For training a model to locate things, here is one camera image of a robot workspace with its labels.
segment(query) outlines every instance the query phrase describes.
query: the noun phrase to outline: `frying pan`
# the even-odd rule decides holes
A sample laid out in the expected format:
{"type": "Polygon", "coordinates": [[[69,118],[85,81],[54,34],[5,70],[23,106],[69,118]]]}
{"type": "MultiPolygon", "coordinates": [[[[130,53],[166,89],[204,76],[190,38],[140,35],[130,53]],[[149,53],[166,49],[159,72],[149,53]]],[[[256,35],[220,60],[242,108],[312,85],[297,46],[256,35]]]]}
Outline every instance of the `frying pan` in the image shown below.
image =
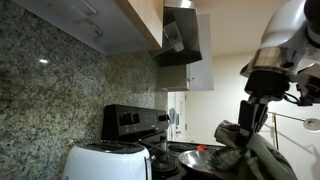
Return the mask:
{"type": "Polygon", "coordinates": [[[215,151],[212,150],[192,150],[179,155],[179,161],[188,173],[195,175],[200,179],[238,179],[235,174],[222,171],[210,171],[206,168],[206,159],[215,151]]]}

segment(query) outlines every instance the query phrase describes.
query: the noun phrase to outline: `granite backsplash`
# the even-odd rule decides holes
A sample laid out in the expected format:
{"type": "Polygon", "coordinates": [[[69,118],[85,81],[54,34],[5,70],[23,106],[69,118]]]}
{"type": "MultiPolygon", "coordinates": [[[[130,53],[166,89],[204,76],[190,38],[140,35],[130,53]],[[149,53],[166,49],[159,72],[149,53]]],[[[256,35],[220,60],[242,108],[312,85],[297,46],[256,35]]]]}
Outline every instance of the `granite backsplash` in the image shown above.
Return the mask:
{"type": "Polygon", "coordinates": [[[147,52],[106,57],[0,0],[0,179],[60,179],[69,141],[100,138],[104,106],[166,109],[157,79],[147,52]]]}

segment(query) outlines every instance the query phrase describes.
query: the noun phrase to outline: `range hood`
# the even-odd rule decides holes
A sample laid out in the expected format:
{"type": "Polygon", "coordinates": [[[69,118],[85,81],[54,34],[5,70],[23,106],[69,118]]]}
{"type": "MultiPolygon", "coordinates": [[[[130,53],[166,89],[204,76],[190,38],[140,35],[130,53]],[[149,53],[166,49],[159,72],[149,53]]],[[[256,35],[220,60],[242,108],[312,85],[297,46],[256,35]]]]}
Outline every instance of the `range hood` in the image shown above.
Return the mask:
{"type": "Polygon", "coordinates": [[[195,4],[188,0],[165,0],[162,48],[149,52],[162,67],[202,60],[195,4]]]}

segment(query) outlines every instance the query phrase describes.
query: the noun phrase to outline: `black stove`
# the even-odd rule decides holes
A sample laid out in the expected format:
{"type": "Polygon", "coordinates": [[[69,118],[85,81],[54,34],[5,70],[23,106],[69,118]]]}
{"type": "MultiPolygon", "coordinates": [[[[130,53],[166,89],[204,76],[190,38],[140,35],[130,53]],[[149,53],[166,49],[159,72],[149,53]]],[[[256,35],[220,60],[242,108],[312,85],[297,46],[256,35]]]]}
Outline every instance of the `black stove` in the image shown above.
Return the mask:
{"type": "MultiPolygon", "coordinates": [[[[139,143],[139,139],[160,148],[160,137],[167,136],[169,116],[163,110],[138,108],[122,105],[106,106],[101,140],[117,140],[139,143]]],[[[177,158],[182,152],[196,150],[202,144],[168,142],[163,153],[148,147],[150,156],[155,160],[151,164],[153,180],[202,180],[193,173],[188,173],[177,158]]],[[[206,150],[218,150],[222,146],[205,145],[206,150]]]]}

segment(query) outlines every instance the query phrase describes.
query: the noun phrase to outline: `oven mitt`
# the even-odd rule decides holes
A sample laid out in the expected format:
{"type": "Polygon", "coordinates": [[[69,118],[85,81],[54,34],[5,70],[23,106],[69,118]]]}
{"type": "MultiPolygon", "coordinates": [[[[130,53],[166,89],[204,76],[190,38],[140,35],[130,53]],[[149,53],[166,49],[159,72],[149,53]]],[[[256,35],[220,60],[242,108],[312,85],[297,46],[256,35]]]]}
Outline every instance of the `oven mitt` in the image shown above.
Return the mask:
{"type": "Polygon", "coordinates": [[[209,170],[236,171],[239,180],[297,179],[288,161],[260,135],[254,133],[246,149],[238,147],[239,130],[239,125],[229,121],[220,123],[214,136],[226,147],[206,159],[209,170]]]}

